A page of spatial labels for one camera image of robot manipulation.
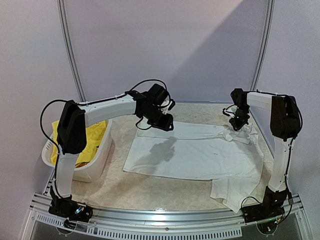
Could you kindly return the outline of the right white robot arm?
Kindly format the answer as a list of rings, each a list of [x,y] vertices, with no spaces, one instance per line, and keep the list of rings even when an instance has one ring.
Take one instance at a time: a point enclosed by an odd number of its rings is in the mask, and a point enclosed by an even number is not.
[[[274,139],[273,169],[265,194],[286,199],[289,192],[288,175],[295,138],[302,130],[302,116],[296,99],[291,95],[234,89],[231,94],[235,112],[229,120],[235,131],[249,122],[250,107],[265,109],[270,113],[269,128]]]

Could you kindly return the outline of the white t-shirt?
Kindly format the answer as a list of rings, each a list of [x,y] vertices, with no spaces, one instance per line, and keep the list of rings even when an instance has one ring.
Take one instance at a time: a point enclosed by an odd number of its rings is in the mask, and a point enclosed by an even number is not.
[[[258,186],[264,163],[253,125],[230,126],[176,122],[172,131],[140,129],[123,170],[147,176],[211,181],[210,197],[237,213]]]

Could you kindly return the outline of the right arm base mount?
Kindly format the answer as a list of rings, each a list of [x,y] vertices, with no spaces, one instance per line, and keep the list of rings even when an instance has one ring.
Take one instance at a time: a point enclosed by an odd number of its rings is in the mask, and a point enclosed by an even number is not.
[[[243,206],[245,201],[249,198],[254,199],[257,202],[257,204]],[[293,208],[293,203],[293,196],[289,195],[288,204],[290,205],[290,209],[286,213],[283,206],[275,206],[268,210],[266,207],[264,207],[263,203],[259,202],[255,197],[248,196],[242,200],[240,210],[242,212],[242,216],[246,224],[251,222],[258,222],[261,220],[269,221],[269,219],[272,220],[276,218],[276,216],[281,215],[279,219],[276,219],[274,221],[276,225],[279,225],[290,215]]]

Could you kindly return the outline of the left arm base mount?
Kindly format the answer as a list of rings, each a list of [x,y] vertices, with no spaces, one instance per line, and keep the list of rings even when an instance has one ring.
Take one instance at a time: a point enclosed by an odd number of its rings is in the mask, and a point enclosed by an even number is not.
[[[50,187],[52,198],[48,212],[52,215],[68,219],[69,221],[80,221],[88,223],[93,216],[93,208],[85,203],[72,200],[72,196],[59,198],[53,187]]]

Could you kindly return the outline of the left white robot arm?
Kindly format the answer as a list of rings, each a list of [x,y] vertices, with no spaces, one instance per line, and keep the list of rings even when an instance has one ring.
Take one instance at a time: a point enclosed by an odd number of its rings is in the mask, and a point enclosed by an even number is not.
[[[59,197],[55,209],[63,216],[74,213],[66,200],[72,193],[72,180],[77,159],[87,146],[87,129],[113,118],[135,115],[139,120],[162,131],[172,131],[174,118],[169,111],[175,106],[168,90],[155,83],[149,90],[134,89],[110,98],[78,103],[65,102],[57,126],[57,159],[54,170],[54,192]]]

